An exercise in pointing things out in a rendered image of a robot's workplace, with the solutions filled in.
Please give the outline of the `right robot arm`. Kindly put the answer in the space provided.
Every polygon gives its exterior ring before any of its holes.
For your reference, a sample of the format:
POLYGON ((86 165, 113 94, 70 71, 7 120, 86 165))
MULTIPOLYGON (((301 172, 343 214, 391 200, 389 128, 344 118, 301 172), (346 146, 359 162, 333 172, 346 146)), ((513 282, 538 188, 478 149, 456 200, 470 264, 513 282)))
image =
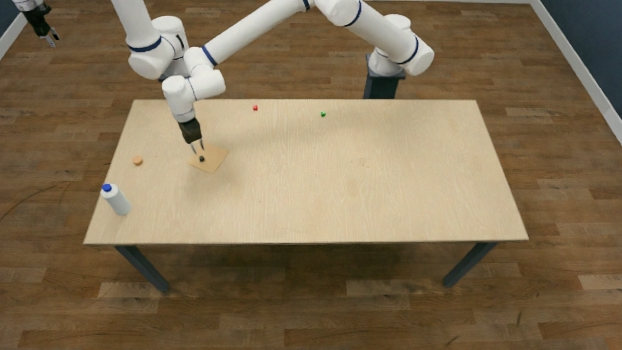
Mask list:
POLYGON ((189 46, 180 19, 163 16, 151 21, 143 0, 111 1, 127 33, 132 53, 128 61, 135 72, 147 79, 163 73, 167 77, 190 75, 184 62, 189 46))

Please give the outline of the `white plastic bottle with blue cap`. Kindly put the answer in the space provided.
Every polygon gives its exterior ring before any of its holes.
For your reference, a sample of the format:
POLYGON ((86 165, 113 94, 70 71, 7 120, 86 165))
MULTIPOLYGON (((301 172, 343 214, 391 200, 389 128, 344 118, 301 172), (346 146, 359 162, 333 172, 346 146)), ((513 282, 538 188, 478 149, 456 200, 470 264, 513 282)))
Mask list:
POLYGON ((101 195, 113 210, 120 216, 128 214, 132 205, 115 184, 104 184, 102 186, 101 195))

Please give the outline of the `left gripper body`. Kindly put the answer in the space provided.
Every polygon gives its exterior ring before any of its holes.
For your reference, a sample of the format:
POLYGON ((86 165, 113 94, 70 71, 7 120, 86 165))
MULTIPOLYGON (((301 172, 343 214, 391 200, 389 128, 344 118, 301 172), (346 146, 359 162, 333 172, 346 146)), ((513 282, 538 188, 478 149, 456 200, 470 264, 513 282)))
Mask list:
POLYGON ((174 119, 178 123, 180 131, 182 132, 182 137, 184 141, 186 142, 186 144, 190 144, 203 137, 201 133, 200 123, 196 119, 196 117, 194 117, 195 114, 196 112, 195 112, 194 106, 193 106, 193 110, 187 115, 177 116, 172 113, 174 119))

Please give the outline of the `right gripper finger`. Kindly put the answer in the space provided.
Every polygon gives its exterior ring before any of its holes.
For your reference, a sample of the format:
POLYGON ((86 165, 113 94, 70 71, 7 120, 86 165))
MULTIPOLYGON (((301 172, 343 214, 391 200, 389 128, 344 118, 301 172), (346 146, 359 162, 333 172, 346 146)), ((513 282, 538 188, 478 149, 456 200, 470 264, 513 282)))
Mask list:
POLYGON ((46 38, 49 44, 51 45, 51 47, 56 47, 55 43, 53 42, 53 40, 51 39, 49 35, 46 35, 45 37, 40 37, 40 38, 46 38))
POLYGON ((50 31, 51 31, 52 35, 54 36, 55 40, 60 40, 58 34, 55 31, 55 28, 51 28, 50 31))

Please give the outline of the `tan square mat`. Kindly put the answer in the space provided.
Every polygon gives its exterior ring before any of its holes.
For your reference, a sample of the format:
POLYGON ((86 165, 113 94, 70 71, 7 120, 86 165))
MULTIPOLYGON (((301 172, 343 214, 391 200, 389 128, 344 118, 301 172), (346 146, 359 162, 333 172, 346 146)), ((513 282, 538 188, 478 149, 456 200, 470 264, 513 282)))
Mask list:
POLYGON ((197 155, 193 154, 186 164, 194 166, 198 169, 214 174, 220 164, 230 151, 217 147, 207 142, 203 142, 205 151, 201 146, 196 150, 197 155), (201 162, 199 156, 203 155, 205 161, 201 162))

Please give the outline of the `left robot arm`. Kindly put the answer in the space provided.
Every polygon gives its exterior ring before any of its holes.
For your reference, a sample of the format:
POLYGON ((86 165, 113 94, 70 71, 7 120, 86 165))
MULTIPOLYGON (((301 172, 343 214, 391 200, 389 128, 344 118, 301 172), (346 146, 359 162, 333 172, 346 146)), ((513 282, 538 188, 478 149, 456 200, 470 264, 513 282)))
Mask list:
POLYGON ((375 46, 369 67, 379 75, 393 76, 404 67, 407 73, 417 76, 433 61, 433 50, 410 30, 408 18, 383 17, 362 0, 272 0, 201 48, 185 52, 184 62, 191 78, 172 76, 162 84, 171 112, 187 115, 193 110, 193 102, 223 93, 225 84, 220 71, 213 71, 214 66, 290 16, 313 6, 334 25, 343 26, 375 46))

